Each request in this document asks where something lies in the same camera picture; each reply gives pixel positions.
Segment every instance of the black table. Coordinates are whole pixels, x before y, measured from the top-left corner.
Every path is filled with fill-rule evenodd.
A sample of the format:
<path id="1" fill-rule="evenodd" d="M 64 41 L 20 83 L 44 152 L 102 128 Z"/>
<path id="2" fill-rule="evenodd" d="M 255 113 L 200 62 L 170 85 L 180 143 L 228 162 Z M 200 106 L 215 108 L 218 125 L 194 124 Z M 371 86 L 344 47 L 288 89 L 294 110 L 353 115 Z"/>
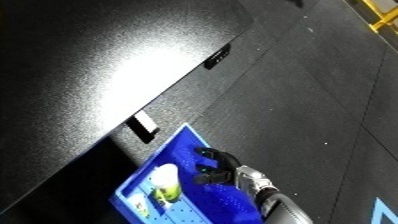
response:
<path id="1" fill-rule="evenodd" d="M 0 7 L 0 213 L 251 22 L 230 0 L 6 0 Z"/>

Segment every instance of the robotic arm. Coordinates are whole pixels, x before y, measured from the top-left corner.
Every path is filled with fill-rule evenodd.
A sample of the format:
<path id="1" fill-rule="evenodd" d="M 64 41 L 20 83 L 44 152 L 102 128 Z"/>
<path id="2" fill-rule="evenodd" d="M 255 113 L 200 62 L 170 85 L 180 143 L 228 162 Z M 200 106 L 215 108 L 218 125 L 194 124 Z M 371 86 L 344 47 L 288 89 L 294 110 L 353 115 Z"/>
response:
<path id="1" fill-rule="evenodd" d="M 233 155 L 212 148 L 197 148 L 196 153 L 216 160 L 218 167 L 198 164 L 197 184 L 231 184 L 255 203 L 267 224 L 312 224 L 307 214 L 289 197 L 280 193 L 263 173 L 242 165 Z"/>

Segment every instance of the blue tray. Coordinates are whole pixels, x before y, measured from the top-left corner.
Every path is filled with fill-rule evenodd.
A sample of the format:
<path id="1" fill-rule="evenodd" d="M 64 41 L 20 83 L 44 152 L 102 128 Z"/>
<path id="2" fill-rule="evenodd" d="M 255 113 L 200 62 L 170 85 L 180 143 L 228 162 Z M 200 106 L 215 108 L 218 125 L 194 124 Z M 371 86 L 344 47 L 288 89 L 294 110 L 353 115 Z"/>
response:
<path id="1" fill-rule="evenodd" d="M 197 155 L 196 147 L 209 145 L 188 124 L 183 125 L 116 189 L 111 203 L 130 223 L 262 224 L 248 197 L 235 187 L 193 182 L 193 177 L 198 174 L 195 164 L 216 165 L 215 161 Z M 150 174 L 167 163 L 178 167 L 182 194 L 177 202 L 162 206 L 154 200 Z M 140 208 L 137 208 L 137 198 L 141 200 Z"/>

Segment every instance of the yellow railing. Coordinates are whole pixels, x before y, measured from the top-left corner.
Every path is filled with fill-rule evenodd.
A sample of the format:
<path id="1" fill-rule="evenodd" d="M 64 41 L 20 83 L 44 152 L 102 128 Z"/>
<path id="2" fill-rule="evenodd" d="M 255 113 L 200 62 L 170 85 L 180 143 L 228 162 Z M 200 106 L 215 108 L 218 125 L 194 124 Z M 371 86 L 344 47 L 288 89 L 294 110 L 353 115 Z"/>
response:
<path id="1" fill-rule="evenodd" d="M 377 21 L 374 24 L 369 24 L 370 28 L 378 33 L 379 29 L 384 26 L 384 25 L 391 25 L 395 32 L 398 34 L 398 28 L 395 27 L 395 25 L 393 24 L 393 21 L 398 18 L 398 7 L 395 7 L 393 9 L 391 9 L 389 12 L 387 13 L 383 13 L 381 12 L 377 6 L 371 1 L 371 0 L 362 0 L 370 9 L 372 9 L 372 11 L 374 11 L 380 18 L 379 21 Z"/>

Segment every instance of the perforated blue tray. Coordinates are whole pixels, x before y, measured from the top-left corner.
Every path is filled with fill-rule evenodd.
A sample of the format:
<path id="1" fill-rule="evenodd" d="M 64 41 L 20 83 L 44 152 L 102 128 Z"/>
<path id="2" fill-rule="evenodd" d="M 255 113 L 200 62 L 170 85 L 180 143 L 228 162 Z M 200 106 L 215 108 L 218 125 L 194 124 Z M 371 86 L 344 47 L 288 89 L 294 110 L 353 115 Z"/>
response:
<path id="1" fill-rule="evenodd" d="M 130 176 L 111 197 L 114 207 L 130 223 L 217 223 L 261 224 L 261 217 L 248 197 L 233 186 L 197 185 L 193 178 L 197 163 L 215 166 L 216 162 L 197 155 L 196 147 L 209 145 L 185 124 Z M 160 206 L 151 193 L 149 180 L 155 167 L 173 163 L 178 166 L 182 187 L 180 200 L 170 207 Z M 143 195 L 149 216 L 140 213 L 130 201 L 133 195 Z"/>

